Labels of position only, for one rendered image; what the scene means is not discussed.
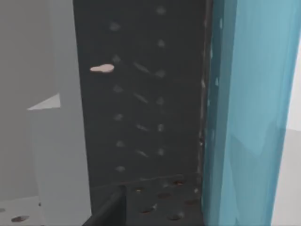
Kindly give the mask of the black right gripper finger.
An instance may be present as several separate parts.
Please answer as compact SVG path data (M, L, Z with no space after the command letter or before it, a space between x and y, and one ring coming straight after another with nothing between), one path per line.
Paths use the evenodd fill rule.
M127 198L124 185L105 198L96 213L92 214L82 226L126 226Z

